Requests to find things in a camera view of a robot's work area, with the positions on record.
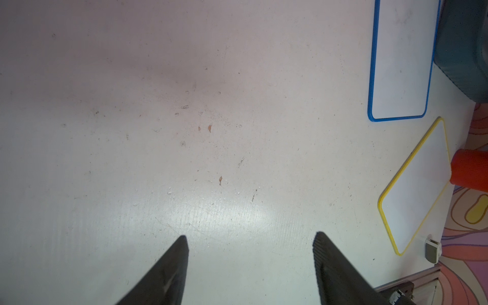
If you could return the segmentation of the yellow framed whiteboard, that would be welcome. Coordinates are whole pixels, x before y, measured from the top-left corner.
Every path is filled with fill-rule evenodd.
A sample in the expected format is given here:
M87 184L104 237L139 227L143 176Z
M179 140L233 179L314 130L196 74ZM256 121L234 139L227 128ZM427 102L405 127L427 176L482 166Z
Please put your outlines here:
M381 193L377 208L393 251L402 256L450 184L446 124L438 117Z

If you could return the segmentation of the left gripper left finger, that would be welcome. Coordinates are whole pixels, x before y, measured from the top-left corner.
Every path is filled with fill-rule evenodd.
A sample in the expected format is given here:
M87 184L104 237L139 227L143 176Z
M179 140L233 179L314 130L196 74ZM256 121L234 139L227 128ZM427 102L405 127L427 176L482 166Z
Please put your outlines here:
M180 305L184 295L188 259L188 241L182 235L118 303Z

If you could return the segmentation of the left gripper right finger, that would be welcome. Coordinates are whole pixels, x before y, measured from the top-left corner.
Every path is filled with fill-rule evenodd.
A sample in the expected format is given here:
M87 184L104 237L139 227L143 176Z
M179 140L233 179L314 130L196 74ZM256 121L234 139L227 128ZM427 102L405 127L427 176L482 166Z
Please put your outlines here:
M313 241L316 280L322 304L388 304L353 267L330 238L319 231Z

